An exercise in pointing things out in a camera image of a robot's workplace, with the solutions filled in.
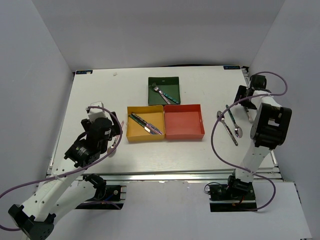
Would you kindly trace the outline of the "pink handled spoon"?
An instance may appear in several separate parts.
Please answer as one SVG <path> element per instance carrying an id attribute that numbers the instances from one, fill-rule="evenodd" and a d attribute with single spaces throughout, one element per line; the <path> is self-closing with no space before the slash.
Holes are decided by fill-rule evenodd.
<path id="1" fill-rule="evenodd" d="M 116 144 L 118 143 L 119 138 L 120 138 L 120 135 L 117 135 L 117 136 L 114 138 L 113 144 L 108 147 L 108 149 L 107 149 L 107 155 L 108 155 L 108 157 L 112 157 L 112 156 L 115 154 L 115 152 L 116 152 L 115 146 L 116 146 Z"/>

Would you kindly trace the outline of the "black handled fork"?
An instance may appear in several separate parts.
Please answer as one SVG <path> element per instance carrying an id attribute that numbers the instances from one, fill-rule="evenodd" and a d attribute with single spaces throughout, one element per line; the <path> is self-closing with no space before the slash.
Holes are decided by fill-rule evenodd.
<path id="1" fill-rule="evenodd" d="M 249 109 L 246 110 L 248 121 L 252 124 L 254 122 Z"/>

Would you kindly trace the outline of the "green handled knife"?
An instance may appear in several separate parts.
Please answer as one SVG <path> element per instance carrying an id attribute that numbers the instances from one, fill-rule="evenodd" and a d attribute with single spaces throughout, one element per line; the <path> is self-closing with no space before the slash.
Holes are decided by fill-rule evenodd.
<path id="1" fill-rule="evenodd" d="M 140 116 L 138 116 L 136 113 L 131 113 L 129 115 L 129 117 L 134 120 L 136 123 L 138 123 L 145 131 L 147 131 L 149 134 L 151 135 L 157 135 L 154 127 L 148 123 L 147 121 L 145 121 L 143 118 L 141 118 Z"/>

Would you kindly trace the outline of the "black handled spoon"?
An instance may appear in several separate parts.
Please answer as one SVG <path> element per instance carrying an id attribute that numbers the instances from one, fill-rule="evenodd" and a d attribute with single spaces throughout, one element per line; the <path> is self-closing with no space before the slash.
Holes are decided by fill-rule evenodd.
<path id="1" fill-rule="evenodd" d="M 238 144 L 237 140 L 235 139 L 231 129 L 226 124 L 225 117 L 224 117 L 224 115 L 222 114 L 222 112 L 220 110 L 217 111 L 216 117 L 219 120 L 219 122 L 221 122 L 223 124 L 224 128 L 226 129 L 226 131 L 227 131 L 228 135 L 230 136 L 231 140 L 233 141 L 234 145 L 238 146 L 239 144 Z"/>

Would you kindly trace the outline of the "green handled fork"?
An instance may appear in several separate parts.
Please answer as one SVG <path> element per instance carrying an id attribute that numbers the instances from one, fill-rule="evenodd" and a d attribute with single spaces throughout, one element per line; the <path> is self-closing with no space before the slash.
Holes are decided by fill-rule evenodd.
<path id="1" fill-rule="evenodd" d="M 173 98 L 172 96 L 168 95 L 167 93 L 163 92 L 164 96 L 171 102 L 173 102 L 176 105 L 180 104 L 180 101 L 178 101 L 177 99 Z"/>

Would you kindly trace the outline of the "pink handled fork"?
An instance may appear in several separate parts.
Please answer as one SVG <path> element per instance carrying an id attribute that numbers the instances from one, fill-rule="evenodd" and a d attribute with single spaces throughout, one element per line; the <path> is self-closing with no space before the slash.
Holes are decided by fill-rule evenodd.
<path id="1" fill-rule="evenodd" d="M 153 82 L 153 83 L 151 84 L 151 87 L 152 87 L 153 91 L 156 92 L 156 93 L 158 93 L 158 94 L 162 97 L 162 99 L 163 99 L 168 105 L 171 104 L 170 101 L 165 97 L 165 95 L 164 95 L 163 92 L 159 89 L 159 87 L 157 86 L 157 84 L 156 84 L 155 82 Z"/>

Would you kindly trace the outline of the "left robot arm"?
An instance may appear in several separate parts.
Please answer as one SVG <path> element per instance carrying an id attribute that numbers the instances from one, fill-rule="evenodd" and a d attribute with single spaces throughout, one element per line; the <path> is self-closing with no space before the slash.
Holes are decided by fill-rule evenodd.
<path id="1" fill-rule="evenodd" d="M 98 106 L 89 108 L 87 114 L 88 118 L 81 121 L 84 132 L 65 152 L 49 180 L 29 199 L 22 204 L 13 204 L 8 210 L 17 227 L 30 240 L 47 239 L 55 224 L 85 201 L 104 204 L 112 197 L 106 182 L 95 173 L 85 177 L 75 189 L 68 190 L 88 166 L 107 152 L 108 143 L 122 132 L 115 112 L 107 117 Z"/>

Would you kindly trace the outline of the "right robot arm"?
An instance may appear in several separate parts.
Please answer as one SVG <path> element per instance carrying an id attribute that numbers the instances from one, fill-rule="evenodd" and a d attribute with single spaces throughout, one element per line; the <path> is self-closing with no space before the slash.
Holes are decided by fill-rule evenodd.
<path id="1" fill-rule="evenodd" d="M 275 101 L 271 91 L 267 89 L 264 74 L 262 71 L 252 75 L 249 86 L 239 86 L 234 99 L 235 104 L 256 110 L 256 115 L 250 130 L 252 142 L 249 149 L 240 166 L 228 178 L 225 187 L 226 195 L 233 200 L 250 192 L 254 174 L 262 161 L 284 143 L 289 130 L 292 109 Z"/>

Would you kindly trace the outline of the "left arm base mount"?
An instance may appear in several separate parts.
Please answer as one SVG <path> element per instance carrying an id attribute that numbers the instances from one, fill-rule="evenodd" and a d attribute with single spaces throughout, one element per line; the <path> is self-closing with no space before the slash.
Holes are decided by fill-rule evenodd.
<path id="1" fill-rule="evenodd" d="M 127 186 L 123 184 L 109 184 L 99 175 L 91 174 L 81 177 L 82 181 L 98 185 L 98 192 L 76 207 L 77 210 L 121 210 L 124 206 Z"/>

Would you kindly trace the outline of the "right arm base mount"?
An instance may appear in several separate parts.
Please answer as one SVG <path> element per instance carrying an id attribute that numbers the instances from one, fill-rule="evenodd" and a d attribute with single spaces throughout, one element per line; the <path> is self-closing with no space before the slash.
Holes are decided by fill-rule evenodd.
<path id="1" fill-rule="evenodd" d="M 257 211 L 255 192 L 252 186 L 248 192 L 234 191 L 227 184 L 210 182 L 203 188 L 209 195 L 209 206 L 212 213 L 231 213 Z"/>

